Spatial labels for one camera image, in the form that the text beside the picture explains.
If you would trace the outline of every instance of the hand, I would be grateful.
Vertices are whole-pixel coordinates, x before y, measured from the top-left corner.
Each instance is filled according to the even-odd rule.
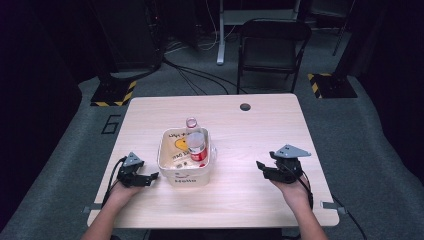
[[[302,176],[300,179],[305,183],[306,186],[309,186],[309,182],[304,176]],[[293,212],[303,211],[305,207],[310,209],[308,192],[299,181],[290,184],[277,181],[271,182],[278,189],[280,189],[281,193],[283,193],[284,200]]]
[[[144,187],[125,187],[120,181],[116,181],[110,191],[109,199],[107,200],[107,205],[112,205],[114,208],[121,209],[124,207],[128,201],[138,192],[140,192]]]

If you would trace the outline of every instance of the white container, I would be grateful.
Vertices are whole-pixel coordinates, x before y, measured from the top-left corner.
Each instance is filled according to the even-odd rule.
[[[198,187],[209,183],[210,172],[217,157],[217,150],[211,142],[207,129],[205,134],[207,156],[197,162],[190,158],[185,144],[186,129],[171,128],[163,133],[158,153],[158,166],[174,187]]]

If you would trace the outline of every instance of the black stand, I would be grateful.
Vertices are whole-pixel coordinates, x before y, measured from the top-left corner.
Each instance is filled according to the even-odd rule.
[[[112,76],[100,79],[100,84],[91,98],[91,106],[122,106],[131,98],[136,81],[120,81]]]
[[[317,98],[357,98],[347,76],[331,74],[308,74],[315,97]]]

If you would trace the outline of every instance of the black cable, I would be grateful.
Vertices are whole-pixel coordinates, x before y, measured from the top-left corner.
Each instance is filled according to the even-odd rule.
[[[180,73],[181,77],[184,78],[184,80],[187,82],[188,86],[196,93],[196,95],[199,95],[199,93],[196,91],[196,89],[193,88],[195,86],[197,89],[199,89],[203,94],[207,95],[205,91],[203,91],[199,86],[194,84],[189,77],[187,77],[184,72],[181,69],[177,68],[177,71]]]
[[[106,193],[105,193],[105,196],[103,197],[102,208],[106,204],[106,202],[107,202],[107,200],[109,198],[110,191],[112,190],[113,186],[115,186],[115,184],[116,184],[115,183],[112,186],[112,179],[113,179],[113,176],[115,175],[115,170],[118,167],[118,164],[121,163],[121,162],[124,162],[125,159],[127,159],[127,157],[123,157],[123,158],[119,159],[119,161],[113,167],[112,174],[110,175],[110,179],[109,179],[109,184],[107,185]]]
[[[209,77],[206,77],[206,76],[214,77],[214,78],[216,78],[216,79],[219,79],[219,80],[221,80],[221,81],[224,81],[224,82],[226,82],[226,83],[229,83],[229,84],[231,84],[231,85],[233,85],[233,86],[236,86],[236,87],[237,87],[237,85],[236,85],[236,84],[234,84],[234,83],[232,83],[232,82],[230,82],[230,81],[228,81],[228,80],[226,80],[226,79],[223,79],[223,78],[218,77],[218,76],[216,76],[216,75],[213,75],[213,74],[210,74],[210,73],[207,73],[207,72],[203,72],[203,71],[200,71],[200,70],[197,70],[197,69],[193,69],[193,68],[189,68],[189,67],[184,67],[184,66],[177,65],[177,64],[175,64],[175,63],[170,62],[170,61],[169,61],[169,60],[167,60],[166,58],[164,58],[164,59],[163,59],[163,62],[164,62],[165,64],[167,64],[167,65],[171,66],[171,67],[176,68],[176,69],[180,69],[180,70],[182,70],[182,71],[185,71],[185,72],[187,72],[187,73],[193,74],[193,75],[195,75],[195,76],[202,77],[202,78],[205,78],[205,79],[207,79],[207,80],[209,80],[209,81],[215,82],[216,84],[218,84],[219,86],[221,86],[221,87],[224,89],[224,91],[226,92],[226,94],[227,94],[227,95],[229,94],[229,92],[228,92],[228,90],[225,88],[225,86],[224,86],[224,85],[222,85],[221,83],[217,82],[216,80],[214,80],[214,79],[212,79],[212,78],[209,78]]]
[[[342,207],[345,208],[345,206],[333,195],[331,194],[331,197]],[[364,230],[361,228],[359,223],[356,221],[356,219],[353,217],[353,215],[345,208],[346,213],[349,215],[349,217],[352,219],[352,221],[355,223],[356,227],[359,229],[359,231],[362,234],[362,237],[366,240],[367,236],[365,235]]]

